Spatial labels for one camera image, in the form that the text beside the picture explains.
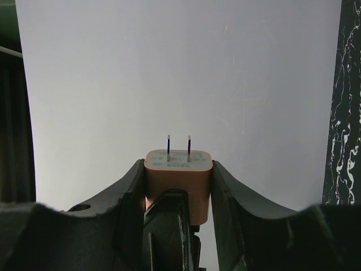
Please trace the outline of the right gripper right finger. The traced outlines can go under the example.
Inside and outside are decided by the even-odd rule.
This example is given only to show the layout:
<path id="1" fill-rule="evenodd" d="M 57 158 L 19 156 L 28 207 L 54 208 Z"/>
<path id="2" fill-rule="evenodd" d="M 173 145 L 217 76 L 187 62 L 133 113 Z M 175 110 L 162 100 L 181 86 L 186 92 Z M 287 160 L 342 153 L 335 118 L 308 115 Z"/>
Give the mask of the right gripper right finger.
<path id="1" fill-rule="evenodd" d="M 360 206 L 281 206 L 213 163 L 220 270 L 359 270 Z"/>

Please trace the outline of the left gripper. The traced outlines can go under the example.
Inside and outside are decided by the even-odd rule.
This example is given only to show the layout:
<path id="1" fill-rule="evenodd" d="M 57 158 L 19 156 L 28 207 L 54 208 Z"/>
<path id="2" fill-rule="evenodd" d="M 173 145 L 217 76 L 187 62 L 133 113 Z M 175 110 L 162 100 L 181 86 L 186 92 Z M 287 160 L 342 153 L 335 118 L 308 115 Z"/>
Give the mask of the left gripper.
<path id="1" fill-rule="evenodd" d="M 144 214 L 142 269 L 205 270 L 199 266 L 199 230 L 190 225 L 187 192 L 164 192 Z"/>

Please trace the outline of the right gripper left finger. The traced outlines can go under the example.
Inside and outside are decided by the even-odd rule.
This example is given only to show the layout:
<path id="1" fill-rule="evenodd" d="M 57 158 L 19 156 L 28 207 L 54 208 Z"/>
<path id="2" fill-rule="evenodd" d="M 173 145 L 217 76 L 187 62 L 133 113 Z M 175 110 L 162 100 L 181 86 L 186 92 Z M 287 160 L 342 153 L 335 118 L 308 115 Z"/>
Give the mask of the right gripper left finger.
<path id="1" fill-rule="evenodd" d="M 1 204 L 2 270 L 140 270 L 144 161 L 68 211 Z"/>

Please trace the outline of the salmon pink small adapter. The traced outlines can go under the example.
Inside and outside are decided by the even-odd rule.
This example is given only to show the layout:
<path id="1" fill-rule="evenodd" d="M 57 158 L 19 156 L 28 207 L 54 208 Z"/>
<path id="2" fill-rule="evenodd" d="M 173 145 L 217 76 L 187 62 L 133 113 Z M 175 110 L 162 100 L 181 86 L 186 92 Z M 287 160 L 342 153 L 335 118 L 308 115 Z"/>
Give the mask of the salmon pink small adapter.
<path id="1" fill-rule="evenodd" d="M 170 136 L 166 148 L 150 151 L 145 160 L 146 208 L 155 204 L 169 190 L 183 190 L 188 194 L 190 225 L 207 222 L 210 197 L 210 178 L 213 161 L 208 152 L 191 149 L 188 137 L 185 150 L 171 149 Z"/>

